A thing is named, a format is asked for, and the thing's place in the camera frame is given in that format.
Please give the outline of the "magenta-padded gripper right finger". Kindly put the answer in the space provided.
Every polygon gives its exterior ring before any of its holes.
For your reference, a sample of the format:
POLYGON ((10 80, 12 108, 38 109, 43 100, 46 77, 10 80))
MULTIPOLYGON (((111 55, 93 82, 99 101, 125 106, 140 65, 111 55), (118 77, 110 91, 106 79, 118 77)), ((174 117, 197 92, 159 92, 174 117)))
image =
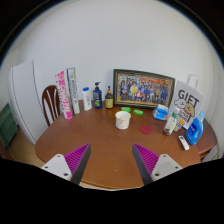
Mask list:
POLYGON ((132 154, 144 185, 182 169, 169 155, 158 155, 139 144, 132 145, 132 154))

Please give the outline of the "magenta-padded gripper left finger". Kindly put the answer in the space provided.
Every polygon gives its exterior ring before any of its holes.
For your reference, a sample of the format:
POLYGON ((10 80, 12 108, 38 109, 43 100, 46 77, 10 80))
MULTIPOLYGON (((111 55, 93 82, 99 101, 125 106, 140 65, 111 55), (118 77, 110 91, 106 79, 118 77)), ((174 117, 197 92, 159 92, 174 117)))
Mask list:
POLYGON ((42 169, 79 185, 90 155, 91 145, 87 143, 66 155, 56 154, 42 166, 42 169))

